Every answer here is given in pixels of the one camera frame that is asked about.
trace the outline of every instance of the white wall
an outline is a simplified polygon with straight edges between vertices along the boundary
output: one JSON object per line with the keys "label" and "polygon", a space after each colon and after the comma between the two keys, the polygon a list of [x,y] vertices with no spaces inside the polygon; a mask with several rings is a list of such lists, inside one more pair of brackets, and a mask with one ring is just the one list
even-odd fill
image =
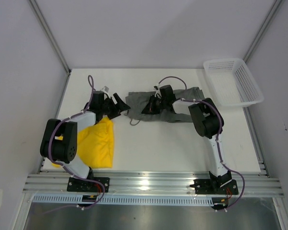
{"label": "white wall", "polygon": [[64,79],[27,1],[0,0],[0,230],[10,228],[26,177],[36,168]]}
{"label": "white wall", "polygon": [[252,106],[270,173],[288,202],[288,0],[248,64],[265,101]]}
{"label": "white wall", "polygon": [[274,0],[38,0],[71,68],[202,68],[243,57]]}

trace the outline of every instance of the white basket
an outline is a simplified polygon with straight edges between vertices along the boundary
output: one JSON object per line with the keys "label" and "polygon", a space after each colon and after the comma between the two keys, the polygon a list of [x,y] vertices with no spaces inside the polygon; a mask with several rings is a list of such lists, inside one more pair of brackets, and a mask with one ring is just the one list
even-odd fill
{"label": "white basket", "polygon": [[224,107],[247,107],[264,100],[245,62],[239,58],[204,62],[208,86],[216,102]]}

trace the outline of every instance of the white tabletop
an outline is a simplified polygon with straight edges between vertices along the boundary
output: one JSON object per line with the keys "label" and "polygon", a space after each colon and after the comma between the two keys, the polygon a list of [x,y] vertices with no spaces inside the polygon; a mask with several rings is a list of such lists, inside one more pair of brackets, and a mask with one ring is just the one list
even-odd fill
{"label": "white tabletop", "polygon": [[[203,69],[73,69],[60,108],[59,119],[71,116],[81,109],[90,96],[87,76],[94,77],[97,90],[109,87],[125,100],[128,92],[153,91],[153,86],[166,76],[182,78],[188,88],[198,86],[205,97],[211,97]],[[173,89],[182,89],[176,79],[167,79]],[[242,108],[220,109],[224,119],[223,148],[228,166],[242,173],[260,171],[251,135]],[[114,122],[115,171],[147,172],[207,172],[208,148],[193,123],[140,122],[120,116]],[[53,169],[46,159],[43,169]]]}

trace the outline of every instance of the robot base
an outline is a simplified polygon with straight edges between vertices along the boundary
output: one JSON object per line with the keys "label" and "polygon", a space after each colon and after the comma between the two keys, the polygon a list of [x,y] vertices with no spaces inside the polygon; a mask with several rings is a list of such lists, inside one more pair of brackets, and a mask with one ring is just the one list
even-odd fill
{"label": "robot base", "polygon": [[232,180],[228,182],[226,185],[220,188],[214,188],[212,186],[211,179],[196,179],[194,180],[194,184],[190,185],[191,188],[195,188],[195,193],[199,195],[226,195],[226,189],[229,188],[233,195],[238,195],[238,187],[237,182]]}
{"label": "robot base", "polygon": [[[110,186],[110,178],[108,177],[94,177],[95,181],[101,182],[105,187],[105,192],[109,191]],[[97,193],[98,188],[95,186],[93,182],[87,182],[83,180],[79,180],[73,177],[69,178],[67,185],[67,192],[88,192],[88,193]]]}

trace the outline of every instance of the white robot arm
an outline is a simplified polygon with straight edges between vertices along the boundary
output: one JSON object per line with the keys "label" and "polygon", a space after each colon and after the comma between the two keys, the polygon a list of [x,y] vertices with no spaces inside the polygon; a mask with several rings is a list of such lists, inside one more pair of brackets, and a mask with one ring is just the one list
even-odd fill
{"label": "white robot arm", "polygon": [[[48,157],[48,141],[54,127],[60,122],[57,119],[50,119],[47,122],[40,153]],[[96,114],[87,111],[75,118],[63,123],[56,136],[63,136],[63,139],[55,139],[52,142],[52,158],[54,161],[62,164],[73,175],[81,178],[87,178],[90,168],[85,165],[76,155],[77,152],[77,134],[83,129],[93,126],[96,123]]]}
{"label": "white robot arm", "polygon": [[222,148],[222,134],[218,135],[220,120],[215,113],[215,111],[218,112],[218,110],[210,98],[204,99],[203,102],[204,103],[194,103],[177,100],[173,103],[173,110],[177,114],[190,115],[197,133],[201,137],[204,137],[204,140],[210,147],[210,150],[208,151],[210,161],[210,180],[194,180],[194,185],[192,185],[192,187],[195,188],[195,192],[197,194],[224,194],[224,191],[228,186],[230,186],[232,190],[232,187],[237,188],[237,184],[236,181],[232,180],[231,172],[224,167],[224,165],[226,165],[226,161]]}

